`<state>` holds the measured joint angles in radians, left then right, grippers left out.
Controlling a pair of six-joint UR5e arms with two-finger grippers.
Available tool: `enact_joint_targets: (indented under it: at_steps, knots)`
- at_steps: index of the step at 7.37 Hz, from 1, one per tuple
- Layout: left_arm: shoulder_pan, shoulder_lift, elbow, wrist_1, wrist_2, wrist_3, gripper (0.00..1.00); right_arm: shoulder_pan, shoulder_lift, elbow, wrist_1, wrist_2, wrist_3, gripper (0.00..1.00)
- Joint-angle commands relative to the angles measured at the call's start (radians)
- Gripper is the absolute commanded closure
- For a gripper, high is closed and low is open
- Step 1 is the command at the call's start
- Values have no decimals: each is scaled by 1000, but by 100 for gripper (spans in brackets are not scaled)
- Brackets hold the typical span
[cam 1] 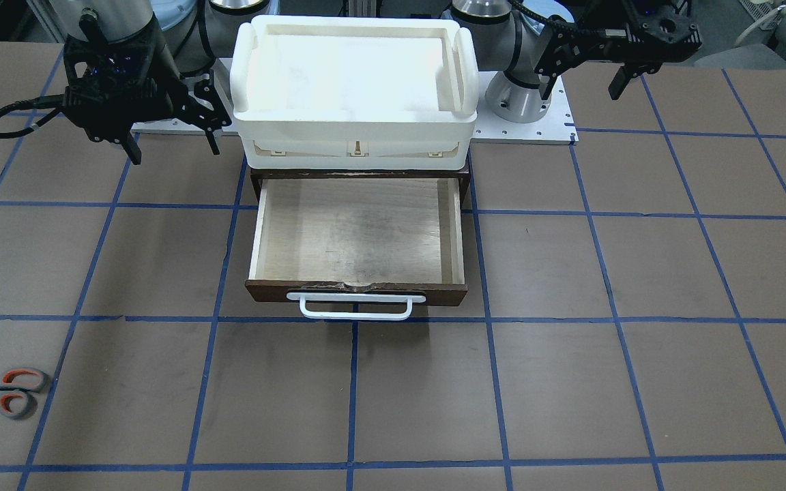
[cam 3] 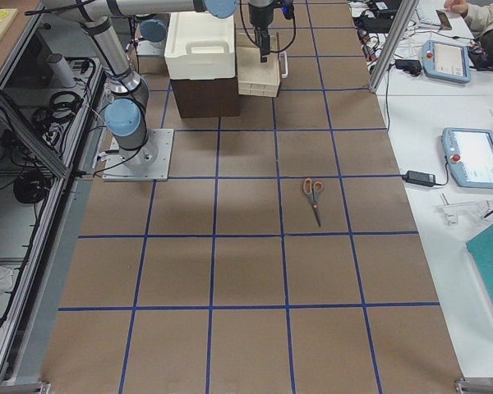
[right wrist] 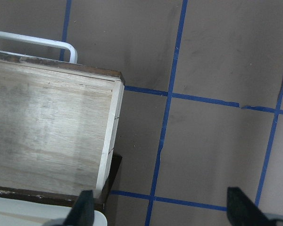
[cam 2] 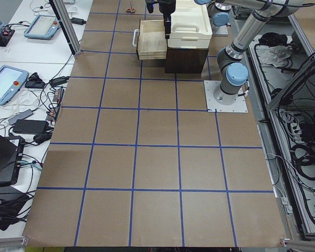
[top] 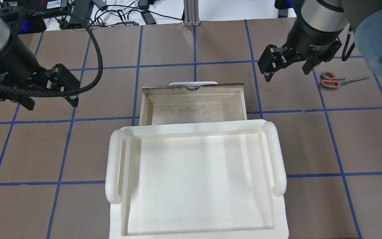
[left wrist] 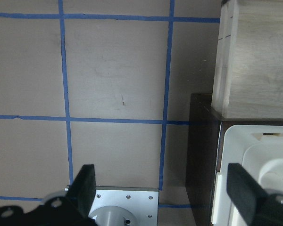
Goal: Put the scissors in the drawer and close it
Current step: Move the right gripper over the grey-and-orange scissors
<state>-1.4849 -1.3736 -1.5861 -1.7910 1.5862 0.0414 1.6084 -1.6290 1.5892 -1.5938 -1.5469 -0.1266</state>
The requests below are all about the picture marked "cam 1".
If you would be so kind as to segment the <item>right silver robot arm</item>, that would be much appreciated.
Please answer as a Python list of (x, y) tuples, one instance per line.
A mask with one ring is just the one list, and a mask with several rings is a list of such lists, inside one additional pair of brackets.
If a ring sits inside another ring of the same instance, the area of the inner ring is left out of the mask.
[(93, 142), (121, 146), (141, 163), (135, 123), (179, 120), (203, 131), (212, 153), (231, 124), (212, 69), (188, 86), (149, 1), (53, 1), (68, 36), (68, 86), (59, 110)]

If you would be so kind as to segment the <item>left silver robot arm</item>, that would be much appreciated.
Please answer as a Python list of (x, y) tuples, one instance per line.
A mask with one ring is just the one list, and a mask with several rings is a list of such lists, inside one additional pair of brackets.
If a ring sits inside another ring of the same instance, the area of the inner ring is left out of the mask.
[(539, 121), (558, 78), (586, 61), (618, 64), (608, 87), (617, 100), (634, 78), (703, 44), (686, 1), (587, 1), (573, 22), (522, 1), (453, 1), (449, 13), (471, 31), (478, 69), (494, 74), (487, 106), (512, 123)]

